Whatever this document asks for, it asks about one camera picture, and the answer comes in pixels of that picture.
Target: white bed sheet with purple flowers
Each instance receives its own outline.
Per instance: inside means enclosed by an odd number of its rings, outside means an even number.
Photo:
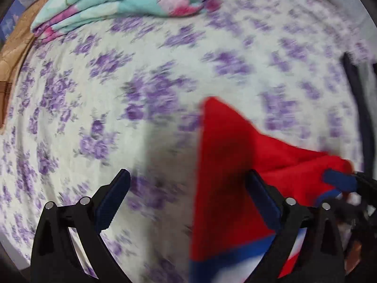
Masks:
[[[218,96],[263,133],[361,169],[345,50],[368,57],[325,0],[224,0],[211,14],[106,20],[34,45],[0,147],[2,232],[30,260],[47,201],[76,203],[126,168],[131,190],[105,243],[134,283],[187,282],[200,103]]]

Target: turquoise blanket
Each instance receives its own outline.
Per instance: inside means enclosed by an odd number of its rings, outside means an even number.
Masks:
[[[184,17],[198,13],[205,5],[212,10],[214,0],[49,0],[31,25],[42,42],[93,21],[120,15],[154,15]]]

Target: metal pin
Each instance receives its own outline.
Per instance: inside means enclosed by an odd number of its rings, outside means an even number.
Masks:
[[[45,208],[46,209],[52,209],[53,208],[53,202],[47,202],[46,205],[45,205]]]
[[[81,200],[80,200],[80,204],[82,204],[82,205],[87,205],[87,204],[89,204],[89,202],[90,202],[89,197],[84,197],[84,198],[81,198]]]
[[[329,209],[331,209],[331,206],[330,206],[330,204],[325,202],[325,203],[322,203],[322,208],[325,209],[326,211],[328,211]]]
[[[293,199],[293,198],[287,198],[287,199],[285,199],[285,202],[286,202],[288,205],[295,205],[295,204],[296,204],[296,200]]]

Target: red cloth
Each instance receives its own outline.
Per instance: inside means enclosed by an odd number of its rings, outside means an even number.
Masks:
[[[216,98],[204,103],[202,124],[191,252],[196,262],[273,234],[245,189],[248,170],[255,169],[284,197],[307,206],[334,189],[322,182],[326,169],[352,172],[351,163],[340,157],[260,134]],[[286,264],[282,274],[293,265]]]

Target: folded blanket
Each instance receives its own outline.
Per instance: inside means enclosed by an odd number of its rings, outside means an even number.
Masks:
[[[89,22],[119,15],[183,17],[199,12],[213,0],[50,0],[35,18],[31,31],[48,42]]]
[[[33,43],[34,35],[30,32],[30,24],[48,0],[38,0],[20,16],[13,32],[8,37],[0,52],[0,134],[3,134],[9,98],[16,79]]]
[[[243,283],[275,236],[246,191],[246,172],[257,170],[284,197],[313,206],[340,194],[322,181],[323,172],[351,173],[352,166],[262,135],[215,98],[205,103],[202,122],[190,281]],[[302,229],[280,276],[292,271],[304,237]]]

